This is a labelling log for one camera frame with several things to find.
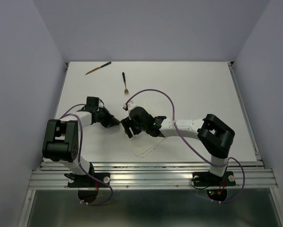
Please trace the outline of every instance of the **fork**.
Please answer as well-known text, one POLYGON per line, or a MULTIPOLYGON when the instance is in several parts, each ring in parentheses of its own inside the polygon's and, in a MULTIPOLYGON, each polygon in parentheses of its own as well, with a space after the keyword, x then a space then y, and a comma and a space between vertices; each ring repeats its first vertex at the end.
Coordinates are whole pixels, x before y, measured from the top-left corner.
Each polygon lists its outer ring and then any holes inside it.
POLYGON ((122 73, 122 78, 123 78, 123 82, 124 82, 124 87, 126 88, 126 89, 124 89, 124 93, 126 95, 128 95, 129 94, 129 90, 127 90, 126 76, 124 75, 124 72, 122 73))

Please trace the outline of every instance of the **black cable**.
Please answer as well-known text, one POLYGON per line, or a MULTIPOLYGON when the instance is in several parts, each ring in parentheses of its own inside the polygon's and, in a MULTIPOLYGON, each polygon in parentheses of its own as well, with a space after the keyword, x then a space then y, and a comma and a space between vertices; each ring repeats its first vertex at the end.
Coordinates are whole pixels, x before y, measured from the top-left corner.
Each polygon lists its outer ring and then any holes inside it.
POLYGON ((192 183, 193 183, 193 181, 190 182, 190 186, 192 186, 193 188, 198 189, 198 190, 204 190, 204 189, 209 187, 209 186, 207 186, 207 187, 204 187, 204 188, 196 188, 192 183))

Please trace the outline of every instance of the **white table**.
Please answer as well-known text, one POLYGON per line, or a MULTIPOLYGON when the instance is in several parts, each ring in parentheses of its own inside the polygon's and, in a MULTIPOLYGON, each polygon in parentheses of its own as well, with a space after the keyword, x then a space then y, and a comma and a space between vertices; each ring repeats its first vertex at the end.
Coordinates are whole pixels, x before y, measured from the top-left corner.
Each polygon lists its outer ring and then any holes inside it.
MULTIPOLYGON (((71 106, 86 103, 87 96, 102 99, 118 120, 127 117, 123 104, 122 72, 130 94, 155 88, 167 93, 176 108, 176 119, 199 119, 215 114, 235 132, 230 156, 242 162, 256 161, 254 149, 226 62, 112 62, 89 75, 86 72, 105 62, 71 62, 62 89, 56 118, 71 106)), ((155 92, 134 98, 146 101, 159 115, 172 116, 169 101, 155 92)), ((207 159, 210 154, 198 140, 190 144, 207 159)), ((84 128, 82 156, 90 162, 201 162, 180 138, 167 138, 144 158, 124 143, 122 126, 106 129, 101 124, 84 128)))

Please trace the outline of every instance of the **white wall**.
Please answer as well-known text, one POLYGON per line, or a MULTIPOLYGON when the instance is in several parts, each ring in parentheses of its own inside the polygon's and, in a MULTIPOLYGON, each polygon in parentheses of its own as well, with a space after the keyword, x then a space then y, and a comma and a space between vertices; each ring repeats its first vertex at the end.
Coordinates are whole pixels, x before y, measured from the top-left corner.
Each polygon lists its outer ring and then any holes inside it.
POLYGON ((268 0, 34 0, 66 61, 234 61, 268 0))
POLYGON ((271 0, 235 64, 263 161, 283 198, 283 0, 271 0))
POLYGON ((34 3, 0 1, 0 227, 17 226, 64 73, 34 3))

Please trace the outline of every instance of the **white cloth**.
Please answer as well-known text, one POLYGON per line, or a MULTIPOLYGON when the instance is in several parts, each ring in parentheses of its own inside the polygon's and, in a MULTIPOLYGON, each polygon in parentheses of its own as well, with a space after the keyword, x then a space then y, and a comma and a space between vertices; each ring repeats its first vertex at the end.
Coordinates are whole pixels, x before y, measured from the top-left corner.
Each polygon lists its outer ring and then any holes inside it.
MULTIPOLYGON (((142 105, 149 114, 153 117, 157 116, 157 113, 153 108, 149 106, 147 102, 144 102, 142 105)), ((155 147, 160 144, 165 138, 163 137, 152 137, 145 132, 141 132, 138 135, 134 135, 132 138, 129 138, 126 134, 124 134, 126 145, 133 151, 136 156, 141 158, 145 157, 149 154, 155 147)))

